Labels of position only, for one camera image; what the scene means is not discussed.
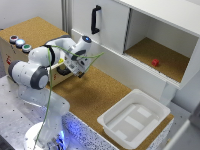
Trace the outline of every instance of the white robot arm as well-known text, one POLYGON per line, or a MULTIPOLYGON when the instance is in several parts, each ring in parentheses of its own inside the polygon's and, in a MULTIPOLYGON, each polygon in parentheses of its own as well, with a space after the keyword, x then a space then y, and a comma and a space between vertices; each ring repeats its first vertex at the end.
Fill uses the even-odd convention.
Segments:
MULTIPOLYGON (((28 63, 13 61, 8 68, 8 73, 13 81, 19 84, 19 97, 31 104, 47 106, 49 97, 49 91, 45 89, 49 81, 47 68, 57 64, 62 58, 65 60, 66 67, 74 75, 81 77, 90 65, 90 59, 86 58, 90 47, 91 39, 87 36, 82 36, 76 44, 69 36, 65 35, 33 49, 28 55, 28 63)), ((49 149, 47 143, 62 131, 61 116, 68 111, 69 103, 65 99, 58 101, 51 96, 48 117, 38 140, 38 150, 49 149)))

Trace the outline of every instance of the brown work surface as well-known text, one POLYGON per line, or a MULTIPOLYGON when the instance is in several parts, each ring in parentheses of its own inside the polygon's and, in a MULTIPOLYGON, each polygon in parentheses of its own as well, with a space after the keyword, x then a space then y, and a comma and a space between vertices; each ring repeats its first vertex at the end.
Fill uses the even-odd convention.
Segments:
POLYGON ((0 31, 0 37, 7 42, 12 35, 17 35, 20 39, 24 39, 26 44, 36 48, 51 39, 68 34, 42 18, 35 17, 0 31))
POLYGON ((181 82, 190 58, 179 54, 149 38, 145 38, 127 51, 128 55, 153 67, 168 77, 181 82), (153 59, 159 60, 159 65, 154 67, 153 59))
MULTIPOLYGON (((131 89, 97 68, 91 67, 81 79, 72 76, 55 86, 53 91, 69 101, 72 113, 120 150, 124 149, 105 134, 97 118, 131 92, 131 89)), ((148 148, 172 119, 173 115, 170 114, 137 150, 148 148)))

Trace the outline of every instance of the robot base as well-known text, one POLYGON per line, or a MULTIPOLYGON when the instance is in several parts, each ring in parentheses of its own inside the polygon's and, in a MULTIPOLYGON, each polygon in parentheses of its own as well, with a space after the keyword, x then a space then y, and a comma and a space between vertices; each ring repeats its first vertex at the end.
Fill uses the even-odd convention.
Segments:
MULTIPOLYGON (((42 145, 40 145, 39 142, 37 142, 35 149, 34 149, 34 145, 35 145, 35 137, 37 136, 37 133, 39 132, 40 128, 42 126, 42 122, 35 124, 34 126, 32 126, 25 134, 24 137, 24 149, 25 150, 49 150, 49 147, 42 147, 42 145)), ((64 139, 64 147, 65 149, 68 147, 69 145, 69 139, 63 137, 64 139)))

